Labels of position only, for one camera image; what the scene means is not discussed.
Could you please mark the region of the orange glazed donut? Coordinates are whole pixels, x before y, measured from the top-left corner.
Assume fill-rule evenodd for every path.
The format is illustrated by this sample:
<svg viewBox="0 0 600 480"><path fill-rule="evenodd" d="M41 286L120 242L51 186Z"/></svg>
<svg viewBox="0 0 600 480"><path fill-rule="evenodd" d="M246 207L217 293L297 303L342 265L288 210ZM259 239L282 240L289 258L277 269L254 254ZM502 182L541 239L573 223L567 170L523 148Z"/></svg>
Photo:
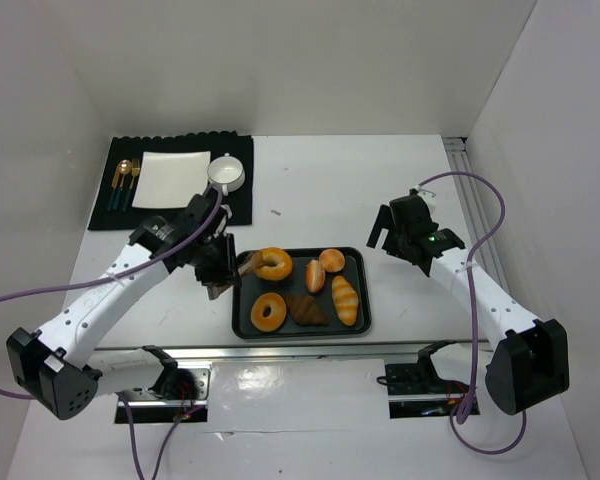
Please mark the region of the orange glazed donut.
<svg viewBox="0 0 600 480"><path fill-rule="evenodd" d="M255 275L266 281L282 281L293 270L291 256L278 247L257 250L252 257Z"/></svg>

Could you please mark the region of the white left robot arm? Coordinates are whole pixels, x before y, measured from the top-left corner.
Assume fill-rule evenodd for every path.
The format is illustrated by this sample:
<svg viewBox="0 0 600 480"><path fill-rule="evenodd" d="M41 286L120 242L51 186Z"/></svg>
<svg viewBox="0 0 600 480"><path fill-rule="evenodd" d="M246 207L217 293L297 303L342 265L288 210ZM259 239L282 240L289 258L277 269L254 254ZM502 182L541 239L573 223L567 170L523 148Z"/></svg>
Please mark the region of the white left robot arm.
<svg viewBox="0 0 600 480"><path fill-rule="evenodd" d="M147 292L175 270L190 266L211 300L238 287L245 273L226 232L231 216L223 194L209 187L183 214L142 223L94 286L34 332L19 328L6 347L16 383L56 418L67 420L98 395L134 388L157 398L191 392L193 379L156 346L98 354L97 346Z"/></svg>

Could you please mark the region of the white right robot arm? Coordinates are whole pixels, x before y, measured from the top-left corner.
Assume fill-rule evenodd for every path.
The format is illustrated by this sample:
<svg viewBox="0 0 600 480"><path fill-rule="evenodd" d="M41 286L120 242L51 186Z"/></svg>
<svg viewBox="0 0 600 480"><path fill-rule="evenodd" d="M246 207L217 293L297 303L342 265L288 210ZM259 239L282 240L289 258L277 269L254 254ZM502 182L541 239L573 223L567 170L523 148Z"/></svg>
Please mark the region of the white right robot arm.
<svg viewBox="0 0 600 480"><path fill-rule="evenodd" d="M374 248L382 230L382 249L417 266L461 305L471 308L474 281L479 328L494 349L486 366L486 389L495 405L517 414L566 391L570 385L568 339L555 319L542 321L506 293L469 259L464 242L431 219L425 200L408 196L381 205L367 246Z"/></svg>

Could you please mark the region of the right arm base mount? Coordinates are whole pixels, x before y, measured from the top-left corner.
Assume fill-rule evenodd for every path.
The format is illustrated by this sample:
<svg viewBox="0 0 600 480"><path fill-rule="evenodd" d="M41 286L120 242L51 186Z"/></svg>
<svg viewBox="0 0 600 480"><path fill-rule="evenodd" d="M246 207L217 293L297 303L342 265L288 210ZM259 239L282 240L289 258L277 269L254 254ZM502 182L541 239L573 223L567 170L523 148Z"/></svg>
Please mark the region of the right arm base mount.
<svg viewBox="0 0 600 480"><path fill-rule="evenodd" d="M443 380L434 369L431 357L455 342L439 341L420 349L411 363L385 365L376 382L385 387L391 419L448 417L468 393L468 383Z"/></svg>

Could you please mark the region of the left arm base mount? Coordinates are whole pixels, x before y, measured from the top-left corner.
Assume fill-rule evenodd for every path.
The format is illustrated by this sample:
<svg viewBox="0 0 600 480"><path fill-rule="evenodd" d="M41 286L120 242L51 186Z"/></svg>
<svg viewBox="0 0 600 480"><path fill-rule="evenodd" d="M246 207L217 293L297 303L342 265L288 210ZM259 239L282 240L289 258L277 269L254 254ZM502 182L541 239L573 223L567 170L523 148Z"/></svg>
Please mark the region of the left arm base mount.
<svg viewBox="0 0 600 480"><path fill-rule="evenodd" d="M123 355L113 391L129 403L140 424L207 420L210 370L187 368L159 347L149 345Z"/></svg>

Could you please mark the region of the split orange bun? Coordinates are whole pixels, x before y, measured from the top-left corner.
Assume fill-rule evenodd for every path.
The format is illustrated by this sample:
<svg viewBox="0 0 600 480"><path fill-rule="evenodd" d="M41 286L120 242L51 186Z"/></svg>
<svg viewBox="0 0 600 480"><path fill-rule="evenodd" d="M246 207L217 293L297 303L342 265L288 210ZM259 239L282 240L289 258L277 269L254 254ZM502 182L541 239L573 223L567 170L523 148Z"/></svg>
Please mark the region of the split orange bun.
<svg viewBox="0 0 600 480"><path fill-rule="evenodd" d="M306 268L306 287L311 294L318 293L324 286L326 272L317 259L312 259Z"/></svg>

